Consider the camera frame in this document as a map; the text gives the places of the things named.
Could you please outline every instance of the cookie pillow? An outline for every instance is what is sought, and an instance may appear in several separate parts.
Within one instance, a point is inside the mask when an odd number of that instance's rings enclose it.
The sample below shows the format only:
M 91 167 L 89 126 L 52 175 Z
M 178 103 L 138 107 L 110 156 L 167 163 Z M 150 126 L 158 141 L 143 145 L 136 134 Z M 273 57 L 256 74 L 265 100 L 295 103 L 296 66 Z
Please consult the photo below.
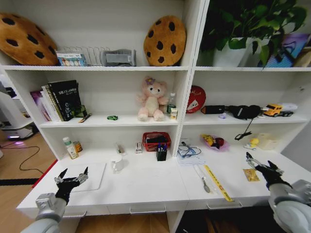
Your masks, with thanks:
M 52 39 L 30 20 L 0 13 L 0 50 L 22 65 L 54 66 L 58 63 Z
M 144 41 L 144 52 L 151 66 L 165 67 L 176 64 L 186 45 L 186 30 L 176 16 L 164 16 L 155 22 Z

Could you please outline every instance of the red basket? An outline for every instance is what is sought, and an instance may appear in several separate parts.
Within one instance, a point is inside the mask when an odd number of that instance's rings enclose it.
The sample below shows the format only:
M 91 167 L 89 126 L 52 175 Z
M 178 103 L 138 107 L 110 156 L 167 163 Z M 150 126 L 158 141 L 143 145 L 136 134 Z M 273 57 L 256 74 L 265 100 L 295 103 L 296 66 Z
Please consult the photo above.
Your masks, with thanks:
M 157 146 L 159 145 L 159 143 L 147 143 L 146 139 L 147 138 L 155 138 L 155 137 L 159 137 L 159 136 L 164 136 L 167 140 L 167 142 L 160 143 L 162 146 L 164 146 L 165 144 L 167 145 L 167 148 L 169 148 L 171 146 L 171 138 L 170 138 L 168 133 L 165 133 L 165 132 L 144 133 L 142 135 L 142 143 L 143 143 L 146 151 L 156 151 Z

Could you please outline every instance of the black book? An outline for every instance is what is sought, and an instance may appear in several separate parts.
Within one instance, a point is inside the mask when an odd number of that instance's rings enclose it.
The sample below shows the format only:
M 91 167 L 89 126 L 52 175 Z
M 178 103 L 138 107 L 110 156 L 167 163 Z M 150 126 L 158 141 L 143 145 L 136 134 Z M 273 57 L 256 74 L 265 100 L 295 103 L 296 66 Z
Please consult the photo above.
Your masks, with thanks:
M 72 109 L 81 105 L 77 81 L 51 82 L 48 85 L 64 121 L 69 121 L 74 117 Z

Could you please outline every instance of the red strip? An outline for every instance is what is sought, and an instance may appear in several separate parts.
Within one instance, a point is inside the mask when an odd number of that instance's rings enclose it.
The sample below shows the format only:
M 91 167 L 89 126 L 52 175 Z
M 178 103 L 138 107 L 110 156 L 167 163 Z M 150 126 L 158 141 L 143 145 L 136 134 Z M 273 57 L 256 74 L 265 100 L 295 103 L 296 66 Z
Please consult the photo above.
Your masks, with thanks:
M 32 186 L 34 188 L 42 179 L 43 177 L 49 172 L 49 170 L 57 163 L 57 159 L 49 166 L 49 168 L 42 174 L 42 176 L 35 182 L 35 184 Z

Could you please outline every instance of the pen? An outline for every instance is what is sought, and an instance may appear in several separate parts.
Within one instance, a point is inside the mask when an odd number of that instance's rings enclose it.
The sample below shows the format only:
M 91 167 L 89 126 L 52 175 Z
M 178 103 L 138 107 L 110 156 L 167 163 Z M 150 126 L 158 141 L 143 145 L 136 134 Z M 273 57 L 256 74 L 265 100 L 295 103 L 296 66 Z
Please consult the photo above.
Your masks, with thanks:
M 84 118 L 82 118 L 81 120 L 79 120 L 79 123 L 85 122 L 86 119 L 88 119 L 91 115 L 92 115 L 92 113 L 87 114 Z

